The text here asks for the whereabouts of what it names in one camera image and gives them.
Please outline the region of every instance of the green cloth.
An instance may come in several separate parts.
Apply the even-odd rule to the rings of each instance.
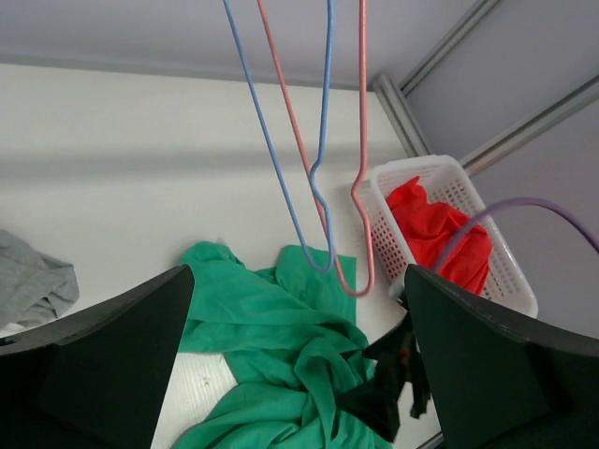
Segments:
[[[313,251],[325,266],[326,253]],[[356,261],[340,257],[350,285]],[[361,384],[373,366],[355,326],[356,301],[335,270],[309,268],[300,247],[283,249],[275,268],[252,272],[223,245],[201,242],[182,258],[196,286],[181,352],[224,353],[239,385],[177,449],[388,447],[335,395]]]

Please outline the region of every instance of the blue hanger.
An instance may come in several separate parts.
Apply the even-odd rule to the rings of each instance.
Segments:
[[[325,75],[323,80],[323,93],[322,93],[322,106],[320,111],[320,135],[318,140],[318,156],[316,157],[316,161],[312,165],[310,169],[310,177],[309,183],[310,188],[312,189],[313,195],[318,201],[318,203],[323,207],[325,211],[325,217],[327,220],[327,244],[329,245],[329,262],[325,267],[319,267],[312,256],[310,255],[308,245],[306,244],[306,240],[301,232],[300,223],[298,220],[298,216],[295,213],[295,209],[293,207],[293,203],[291,201],[291,197],[287,190],[287,186],[285,184],[285,178],[283,177],[283,172],[281,170],[281,166],[279,165],[279,158],[277,157],[276,151],[274,150],[274,145],[272,144],[272,139],[270,138],[269,128],[266,125],[266,120],[264,118],[264,114],[262,113],[262,108],[260,107],[260,102],[257,97],[256,87],[254,85],[254,79],[252,77],[252,73],[250,72],[250,67],[247,64],[247,60],[245,58],[245,52],[243,51],[243,47],[241,45],[241,39],[239,33],[237,31],[237,25],[235,24],[235,19],[233,17],[233,12],[231,10],[231,6],[229,4],[229,0],[223,0],[223,4],[225,5],[226,16],[228,18],[229,25],[231,27],[231,32],[233,34],[233,38],[235,39],[235,45],[237,47],[237,51],[240,55],[241,65],[243,67],[243,72],[245,74],[245,79],[247,80],[248,87],[250,89],[250,94],[252,95],[252,100],[254,101],[254,106],[256,108],[256,114],[258,116],[258,120],[260,121],[260,127],[262,128],[262,133],[264,134],[264,139],[266,140],[267,148],[269,149],[270,159],[272,164],[274,165],[274,171],[277,175],[277,180],[281,185],[281,191],[283,192],[283,197],[285,198],[285,203],[289,210],[289,215],[291,216],[291,221],[293,222],[293,226],[296,229],[296,233],[298,235],[299,243],[301,244],[301,248],[303,249],[304,254],[306,255],[306,259],[308,259],[308,264],[310,267],[319,272],[319,273],[327,273],[331,271],[334,265],[334,255],[335,255],[335,245],[333,240],[333,231],[332,231],[332,221],[330,218],[330,210],[327,201],[322,196],[322,194],[318,191],[315,186],[314,176],[318,168],[322,165],[325,160],[325,149],[326,149],[326,139],[327,139],[327,118],[329,112],[329,91],[330,91],[330,66],[332,59],[332,41],[333,41],[333,31],[334,31],[334,3],[333,0],[328,0],[328,27],[327,27],[327,48],[326,48],[326,56],[325,56]]]

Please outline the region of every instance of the pink hanger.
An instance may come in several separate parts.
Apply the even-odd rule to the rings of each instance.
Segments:
[[[298,151],[301,157],[301,163],[306,172],[306,176],[310,175],[310,159],[308,157],[308,153],[303,144],[303,140],[301,138],[300,128],[298,127],[298,121],[296,119],[295,112],[293,111],[293,107],[291,106],[291,98],[289,95],[289,91],[287,90],[287,85],[285,83],[285,76],[283,75],[283,69],[281,68],[281,63],[279,62],[279,57],[277,56],[276,46],[274,44],[274,39],[272,37],[272,32],[270,31],[269,18],[266,12],[266,8],[264,7],[264,0],[257,0],[258,7],[260,9],[260,16],[262,17],[262,23],[264,24],[264,31],[266,32],[267,40],[269,41],[270,53],[272,54],[272,61],[274,62],[274,66],[277,71],[277,77],[279,79],[279,83],[281,85],[281,92],[283,93],[283,98],[285,100],[285,106],[287,108],[287,113],[289,114],[289,121],[291,122],[291,127],[293,128],[293,134],[295,136],[296,142],[298,144]],[[339,257],[335,254],[335,270],[337,271],[337,276],[339,277],[339,282],[341,284],[342,289],[345,293],[351,297],[365,297],[368,295],[374,285],[374,255],[373,255],[373,237],[371,235],[371,222],[368,216],[368,212],[361,204],[358,196],[358,189],[361,182],[364,180],[366,175],[366,171],[368,170],[368,139],[367,139],[367,115],[368,115],[368,105],[367,105],[367,97],[366,97],[366,60],[367,60],[367,49],[366,49],[366,0],[359,0],[359,154],[360,154],[360,162],[359,162],[359,171],[356,176],[356,180],[354,181],[351,188],[351,196],[354,200],[354,204],[356,205],[356,209],[358,209],[359,215],[364,224],[364,236],[366,240],[366,254],[368,260],[368,283],[366,287],[356,292],[347,285],[345,281],[345,276],[343,274],[343,270],[341,264],[339,263]],[[325,218],[325,213],[316,200],[314,199],[314,203],[316,208],[318,209],[318,215],[320,216],[320,222],[323,225],[323,229],[325,233],[327,232],[327,222]]]

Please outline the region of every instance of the gray wall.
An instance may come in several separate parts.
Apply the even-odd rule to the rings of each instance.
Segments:
[[[540,196],[599,236],[599,101],[474,178],[489,204]],[[537,208],[495,217],[539,302],[539,318],[599,338],[599,256],[557,215]]]
[[[475,0],[369,2],[369,73],[399,80]],[[337,0],[333,82],[358,85],[358,1]],[[274,71],[256,1],[231,0],[258,80]],[[289,81],[322,81],[325,0],[266,2]],[[220,0],[0,0],[0,62],[239,78]]]
[[[408,101],[431,149],[460,159],[599,73],[597,42],[597,0],[503,0]]]
[[[599,73],[597,0],[503,0],[408,95],[434,152],[460,159]],[[474,177],[487,204],[541,196],[599,235],[599,102]],[[539,301],[539,318],[599,337],[599,258],[558,216],[497,224]]]

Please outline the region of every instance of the white table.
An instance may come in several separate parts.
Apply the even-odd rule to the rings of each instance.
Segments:
[[[297,244],[244,83],[0,65],[0,84],[0,225],[75,265],[81,298],[71,312],[172,267],[198,240],[223,240],[249,269],[272,266],[282,246]],[[324,249],[279,89],[257,87],[306,238]],[[315,154],[320,90],[291,94]],[[349,197],[358,137],[358,93],[331,92],[317,181],[338,252],[358,258],[360,287],[363,234]],[[369,142],[372,167],[405,157],[372,94]],[[386,290],[379,273],[373,293],[358,300],[358,326],[370,341],[402,317]],[[185,409],[178,394],[216,401],[233,386],[224,363],[218,355],[178,356],[154,447],[206,412]],[[205,382],[216,371],[203,369],[220,373],[220,387]],[[183,376],[189,370],[197,377]],[[439,431],[432,407],[415,420],[410,406],[406,389],[396,447],[417,447]]]

